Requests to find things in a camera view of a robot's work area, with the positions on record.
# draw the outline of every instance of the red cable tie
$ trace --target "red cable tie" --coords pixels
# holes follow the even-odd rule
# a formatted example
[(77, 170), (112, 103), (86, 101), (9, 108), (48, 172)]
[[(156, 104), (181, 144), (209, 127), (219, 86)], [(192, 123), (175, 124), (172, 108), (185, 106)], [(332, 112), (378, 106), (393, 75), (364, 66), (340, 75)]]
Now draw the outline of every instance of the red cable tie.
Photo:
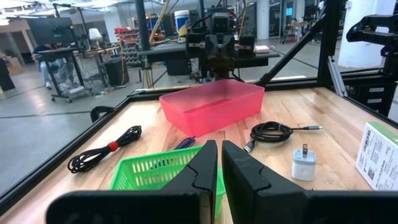
[(110, 142), (108, 146), (111, 149), (111, 152), (114, 152), (119, 148), (119, 144), (117, 142)]

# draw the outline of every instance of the lamp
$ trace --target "lamp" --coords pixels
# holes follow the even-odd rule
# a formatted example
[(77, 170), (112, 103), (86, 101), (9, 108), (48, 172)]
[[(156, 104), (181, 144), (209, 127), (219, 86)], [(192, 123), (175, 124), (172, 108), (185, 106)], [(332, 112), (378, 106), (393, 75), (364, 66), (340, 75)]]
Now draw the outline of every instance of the lamp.
[(97, 48), (100, 48), (100, 43), (98, 41), (102, 42), (102, 35), (100, 34), (100, 31), (97, 28), (91, 28), (88, 30), (90, 40), (95, 40), (97, 44)]

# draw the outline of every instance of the white power adapter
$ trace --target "white power adapter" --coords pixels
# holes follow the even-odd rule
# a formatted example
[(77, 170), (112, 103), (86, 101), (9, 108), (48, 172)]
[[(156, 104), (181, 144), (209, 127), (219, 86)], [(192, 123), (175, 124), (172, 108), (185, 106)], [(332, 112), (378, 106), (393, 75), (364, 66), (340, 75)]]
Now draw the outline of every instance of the white power adapter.
[(313, 181), (316, 162), (315, 152), (308, 150), (307, 144), (303, 145), (303, 149), (295, 149), (293, 152), (292, 177), (297, 180)]

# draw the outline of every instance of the usb cable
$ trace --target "usb cable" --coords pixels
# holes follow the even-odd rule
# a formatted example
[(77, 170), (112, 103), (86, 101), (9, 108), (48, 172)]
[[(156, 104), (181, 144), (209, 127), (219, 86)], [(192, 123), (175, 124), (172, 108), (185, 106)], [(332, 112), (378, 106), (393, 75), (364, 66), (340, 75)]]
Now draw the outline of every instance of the usb cable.
[[(268, 121), (266, 123), (257, 124), (251, 129), (249, 141), (244, 150), (250, 152), (254, 149), (256, 141), (259, 142), (282, 142), (286, 141), (294, 130), (319, 130), (322, 126), (307, 126), (304, 128), (290, 128), (286, 125), (280, 124), (275, 121)], [(271, 131), (280, 131), (280, 134), (272, 134)]]

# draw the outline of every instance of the usb connector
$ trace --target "usb connector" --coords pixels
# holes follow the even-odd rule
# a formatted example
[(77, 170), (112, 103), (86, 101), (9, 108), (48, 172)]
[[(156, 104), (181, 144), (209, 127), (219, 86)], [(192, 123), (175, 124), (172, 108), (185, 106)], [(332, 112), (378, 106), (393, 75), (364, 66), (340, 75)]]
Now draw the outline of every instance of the usb connector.
[(304, 127), (303, 130), (320, 130), (322, 128), (323, 128), (322, 126), (307, 126)]
[(243, 148), (243, 150), (247, 153), (249, 153), (251, 150), (254, 149), (254, 144), (256, 143), (256, 140), (249, 141), (246, 146)]

